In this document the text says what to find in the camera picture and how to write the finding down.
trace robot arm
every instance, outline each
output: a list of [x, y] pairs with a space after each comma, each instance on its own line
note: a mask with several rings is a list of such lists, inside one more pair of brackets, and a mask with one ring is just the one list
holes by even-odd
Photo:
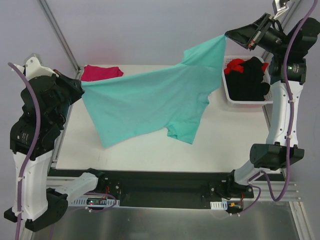
[[[232, 171], [226, 182], [217, 186], [220, 196], [239, 197], [248, 189], [246, 186], [263, 172], [289, 167], [304, 157], [305, 151], [298, 148], [297, 113], [300, 94], [306, 81], [307, 66], [304, 56], [317, 41], [320, 23], [314, 18], [306, 18], [302, 26], [299, 26], [299, 22], [288, 35], [283, 32], [279, 24], [279, 21], [265, 13], [254, 23], [225, 33], [228, 38], [246, 49], [253, 50], [258, 45], [273, 54], [269, 66], [273, 108], [266, 144], [254, 144], [251, 147], [249, 161], [241, 168]], [[283, 62], [289, 42], [297, 28], [300, 30], [290, 49], [285, 69], [292, 93], [291, 100], [285, 83]], [[292, 104], [294, 114], [293, 121], [290, 122]], [[291, 124], [292, 132], [288, 135], [287, 131]], [[290, 138], [289, 165], [286, 158], [287, 138]]]
[[[70, 79], [41, 64], [39, 56], [31, 55], [24, 66], [15, 65], [34, 90], [41, 114], [41, 125], [35, 149], [24, 169], [19, 172], [35, 134], [35, 107], [27, 89], [21, 92], [23, 115], [10, 132], [10, 149], [16, 168], [16, 196], [12, 208], [4, 217], [17, 222], [26, 220], [25, 227], [37, 232], [61, 219], [68, 204], [90, 191], [105, 190], [104, 173], [88, 169], [77, 179], [56, 189], [47, 189], [47, 172], [52, 159], [55, 139], [64, 129], [71, 104], [81, 98], [81, 82]], [[18, 183], [22, 181], [21, 211], [18, 211]]]

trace gray wall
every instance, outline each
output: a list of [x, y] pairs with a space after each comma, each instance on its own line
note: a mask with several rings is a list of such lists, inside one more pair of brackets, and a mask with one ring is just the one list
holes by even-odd
[[[304, 17], [313, 0], [304, 0], [292, 19], [288, 30]], [[320, 4], [311, 17], [320, 21]], [[292, 166], [293, 179], [298, 181], [307, 216], [315, 239], [320, 239], [320, 37], [306, 56], [306, 83], [301, 94], [297, 121], [299, 147], [305, 149], [305, 157]]]
[[75, 73], [36, 0], [1, 0], [0, 33], [0, 239], [11, 240], [16, 224], [2, 217], [15, 196], [16, 171], [9, 133], [21, 116], [20, 92], [25, 86], [7, 62], [23, 64], [34, 52], [41, 54], [48, 67], [71, 77]]
[[[272, 13], [272, 0], [48, 0], [79, 65], [174, 65], [183, 51]], [[228, 40], [227, 55], [258, 55]]]

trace white basket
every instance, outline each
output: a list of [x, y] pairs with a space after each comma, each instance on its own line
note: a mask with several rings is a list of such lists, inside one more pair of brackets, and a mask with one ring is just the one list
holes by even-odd
[[[257, 57], [262, 63], [264, 63], [265, 61], [259, 57], [259, 56], [225, 56], [224, 57], [224, 63], [223, 63], [223, 69], [225, 69], [227, 67], [227, 64], [230, 63], [233, 59], [243, 59], [245, 61], [251, 59], [252, 57]], [[227, 82], [226, 82], [226, 77], [224, 72], [222, 71], [222, 82], [223, 82], [223, 88], [225, 91], [225, 95], [226, 95], [226, 99], [227, 99], [227, 103], [230, 106], [233, 107], [245, 107], [245, 108], [255, 108], [255, 107], [262, 107], [266, 104], [272, 104], [272, 93], [271, 90], [268, 92], [267, 95], [264, 96], [265, 101], [235, 101], [232, 100], [229, 96], [229, 92], [228, 92], [228, 87], [227, 87]], [[268, 83], [270, 84], [270, 75], [268, 73], [267, 70], [265, 70], [264, 72], [264, 76], [263, 76], [263, 83]]]

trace pink cloth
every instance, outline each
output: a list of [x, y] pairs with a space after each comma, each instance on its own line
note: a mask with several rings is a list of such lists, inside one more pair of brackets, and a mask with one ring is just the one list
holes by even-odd
[[81, 76], [81, 81], [93, 82], [104, 79], [112, 79], [121, 77], [124, 73], [119, 69], [118, 66], [113, 67], [99, 67], [87, 65], [84, 67], [84, 72]]

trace white tabletop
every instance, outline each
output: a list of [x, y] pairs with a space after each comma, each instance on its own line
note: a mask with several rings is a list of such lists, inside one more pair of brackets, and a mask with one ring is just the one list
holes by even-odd
[[[128, 76], [167, 66], [119, 67]], [[56, 168], [216, 173], [237, 169], [249, 159], [252, 144], [266, 142], [263, 110], [229, 107], [223, 88], [214, 91], [209, 101], [192, 145], [168, 137], [163, 128], [103, 148], [81, 99], [73, 105]]]

